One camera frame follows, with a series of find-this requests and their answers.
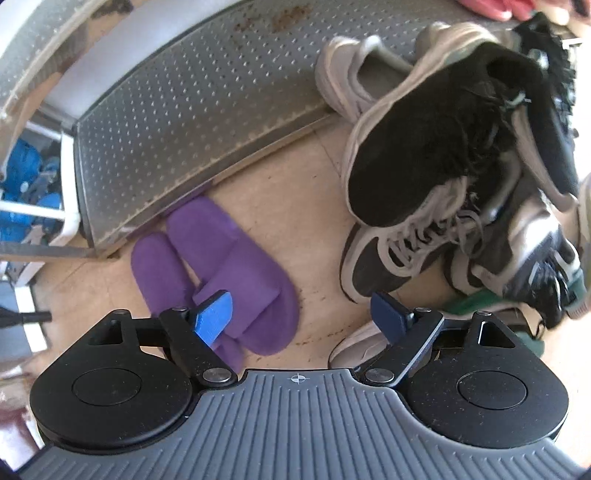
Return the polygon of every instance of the gray sneaker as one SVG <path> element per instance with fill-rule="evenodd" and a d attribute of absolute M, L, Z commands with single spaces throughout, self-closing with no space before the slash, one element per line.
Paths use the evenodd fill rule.
<path fill-rule="evenodd" d="M 522 177 L 498 220 L 484 228 L 482 241 L 486 248 L 478 255 L 455 250 L 447 256 L 448 283 L 465 294 L 486 287 L 522 301 L 538 310 L 548 328 L 557 326 L 577 301 L 573 287 L 583 273 L 577 251 L 530 176 Z"/>
<path fill-rule="evenodd" d="M 377 35 L 363 40 L 338 36 L 322 48 L 314 75 L 326 103 L 355 123 L 412 69 L 409 62 L 393 53 Z"/>
<path fill-rule="evenodd" d="M 591 311 L 591 174 L 581 182 L 578 216 L 583 286 L 579 301 L 566 309 L 572 319 L 582 318 Z"/>
<path fill-rule="evenodd" d="M 522 304 L 514 301 L 500 301 L 486 307 L 487 311 L 494 313 L 512 330 L 514 329 L 513 325 L 527 325 L 521 309 Z M 441 312 L 447 319 L 466 321 L 472 318 L 472 313 L 455 315 Z M 525 341 L 527 341 L 527 337 L 531 340 L 531 335 L 520 336 Z M 328 368 L 355 368 L 379 355 L 387 346 L 388 341 L 384 334 L 374 322 L 370 321 L 335 346 L 329 356 Z"/>
<path fill-rule="evenodd" d="M 417 61 L 449 28 L 446 23 L 434 22 L 419 33 L 415 41 Z M 574 70 L 568 54 L 541 14 L 514 30 L 494 32 L 494 36 L 501 45 L 528 56 L 546 72 L 548 80 L 543 88 L 550 93 L 538 95 L 535 105 L 520 106 L 512 124 L 523 164 L 552 204 L 568 212 L 576 206 L 578 191 L 570 127 Z"/>

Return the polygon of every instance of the white shoelace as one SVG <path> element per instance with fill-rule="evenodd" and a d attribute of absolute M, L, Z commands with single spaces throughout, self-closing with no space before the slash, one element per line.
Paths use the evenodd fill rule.
<path fill-rule="evenodd" d="M 434 230 L 434 224 L 441 233 Z M 466 255 L 471 255 L 474 242 L 468 241 L 468 234 L 474 228 L 478 228 L 482 236 L 482 222 L 476 212 L 458 210 L 454 216 L 440 222 L 432 221 L 428 225 L 417 226 L 411 224 L 409 231 L 398 231 L 396 238 L 390 238 L 388 243 L 403 266 L 411 268 L 414 257 L 421 249 L 434 250 L 447 243 L 459 245 Z"/>
<path fill-rule="evenodd" d="M 437 192 L 419 217 L 387 232 L 388 246 L 403 268 L 412 270 L 419 253 L 424 253 L 425 249 L 433 251 L 447 243 L 459 245 L 468 256 L 473 254 L 475 240 L 482 238 L 482 222 L 472 210 L 458 210 L 445 218 L 445 209 L 454 201 L 452 195 L 449 190 Z M 469 238 L 475 229 L 479 236 Z"/>

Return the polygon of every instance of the shoelace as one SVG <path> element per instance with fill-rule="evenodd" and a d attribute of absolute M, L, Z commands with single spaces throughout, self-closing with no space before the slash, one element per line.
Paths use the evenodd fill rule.
<path fill-rule="evenodd" d="M 431 199 L 420 218 L 403 227 L 395 226 L 388 233 L 391 254 L 403 267 L 411 268 L 415 256 L 424 249 L 434 250 L 440 245 L 453 243 L 472 256 L 474 245 L 483 235 L 483 226 L 476 212 L 460 209 L 449 218 L 441 219 L 445 205 L 454 201 L 451 189 L 440 189 Z"/>
<path fill-rule="evenodd" d="M 403 264 L 410 268 L 413 259 L 422 249 L 435 249 L 444 244 L 456 244 L 468 256 L 472 252 L 475 242 L 469 241 L 469 233 L 476 227 L 479 237 L 482 237 L 482 222 L 476 214 L 470 210 L 458 210 L 457 214 L 441 222 L 432 222 L 428 227 L 412 226 L 411 232 L 397 232 L 396 238 L 389 239 L 389 247 L 392 253 Z"/>
<path fill-rule="evenodd" d="M 510 121 L 511 112 L 525 100 L 525 94 L 518 92 L 508 99 L 506 88 L 500 82 L 486 82 L 476 86 L 479 91 L 466 89 L 470 97 L 466 99 L 469 119 L 461 114 L 441 112 L 436 123 L 435 138 L 446 139 L 451 154 L 447 157 L 448 168 L 456 174 L 479 175 L 498 159 L 501 151 L 506 150 L 515 141 Z M 474 123 L 470 129 L 465 125 Z M 453 138 L 459 136 L 460 142 Z M 445 205 L 442 198 L 439 205 Z M 422 249 L 433 250 L 440 245 L 453 243 L 462 251 L 473 256 L 478 252 L 474 246 L 482 238 L 483 227 L 478 214 L 472 210 L 458 210 L 455 215 L 436 220 L 438 209 L 434 207 L 420 221 L 409 223 L 404 229 L 393 229 L 388 238 L 388 245 L 393 256 L 403 267 L 411 268 L 414 258 Z M 478 236 L 469 239 L 469 233 L 478 230 Z"/>

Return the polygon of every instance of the metal screw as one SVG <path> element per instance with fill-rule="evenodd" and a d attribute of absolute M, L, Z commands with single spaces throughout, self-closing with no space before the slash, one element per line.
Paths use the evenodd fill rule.
<path fill-rule="evenodd" d="M 407 316 L 407 330 L 414 325 L 416 318 L 414 317 L 414 313 L 411 312 Z"/>
<path fill-rule="evenodd" d="M 232 378 L 232 372 L 226 368 L 210 368 L 203 372 L 203 379 L 210 383 L 224 383 Z"/>
<path fill-rule="evenodd" d="M 394 380 L 394 374 L 385 368 L 370 368 L 365 372 L 365 378 L 373 383 L 389 383 Z"/>

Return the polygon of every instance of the shoe sole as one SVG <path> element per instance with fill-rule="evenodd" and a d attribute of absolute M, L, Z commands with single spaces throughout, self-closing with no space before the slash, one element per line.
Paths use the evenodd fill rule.
<path fill-rule="evenodd" d="M 361 225 L 358 224 L 358 223 L 356 223 L 355 225 L 353 225 L 353 228 L 349 232 L 349 236 L 347 237 L 347 240 L 345 241 L 345 246 L 343 247 L 343 253 L 340 256 L 340 265 L 339 265 L 339 285 L 340 285 L 340 289 L 342 290 L 342 292 L 345 295 L 345 297 L 347 297 L 347 299 L 349 301 L 352 301 L 353 303 L 363 303 L 365 301 L 369 301 L 369 298 L 368 297 L 364 297 L 364 296 L 361 296 L 361 295 L 359 295 L 359 299 L 361 301 L 355 301 L 353 298 L 351 298 L 351 295 L 349 295 L 349 293 L 347 293 L 347 291 L 345 290 L 345 287 L 343 286 L 343 266 L 345 264 L 345 259 L 347 258 L 347 254 L 349 253 L 349 251 L 351 249 L 351 245 L 353 244 L 353 240 L 355 239 L 355 236 L 359 232 L 360 228 L 361 228 Z M 355 286 L 353 286 L 353 281 L 351 281 L 351 285 L 352 285 L 353 289 L 355 290 Z"/>
<path fill-rule="evenodd" d="M 345 146 L 341 181 L 345 189 L 347 207 L 358 222 L 364 223 L 354 213 L 349 203 L 349 177 L 355 162 L 359 146 L 379 121 L 386 115 L 392 105 L 412 92 L 433 73 L 441 70 L 449 58 L 455 56 L 455 61 L 466 58 L 480 44 L 498 40 L 488 30 L 471 23 L 457 24 L 445 29 L 437 42 L 417 62 L 408 77 L 392 92 L 381 98 L 371 109 L 365 112 L 353 127 Z"/>
<path fill-rule="evenodd" d="M 372 321 L 369 321 L 362 327 L 355 330 L 351 335 L 343 338 L 331 351 L 329 355 L 328 361 L 328 368 L 330 368 L 330 364 L 334 361 L 335 357 L 347 350 L 347 348 L 367 340 L 377 334 L 381 333 L 380 329 L 376 326 L 376 324 Z"/>
<path fill-rule="evenodd" d="M 591 226 L 587 219 L 587 202 L 589 201 L 589 189 L 591 189 L 591 174 L 588 175 L 579 187 L 579 246 L 584 247 L 591 242 Z"/>
<path fill-rule="evenodd" d="M 531 133 L 530 121 L 527 118 L 527 110 L 519 107 L 512 116 L 513 129 L 517 137 L 517 151 L 522 162 L 535 178 L 540 189 L 546 194 L 552 204 L 561 212 L 568 212 L 577 205 L 577 199 L 571 193 L 560 193 L 554 185 L 550 174 L 546 169 L 540 152 L 535 145 L 535 139 Z"/>
<path fill-rule="evenodd" d="M 318 56 L 318 60 L 316 60 L 316 65 L 314 67 L 316 88 L 318 88 L 322 98 L 334 111 L 348 120 L 357 118 L 358 112 L 350 111 L 347 108 L 349 102 L 342 95 L 342 91 L 338 87 L 339 82 L 332 78 L 330 72 L 332 71 L 331 65 L 335 52 L 341 47 L 347 45 L 354 46 L 358 44 L 359 40 L 353 40 L 351 38 L 333 38 L 320 51 L 320 55 Z"/>

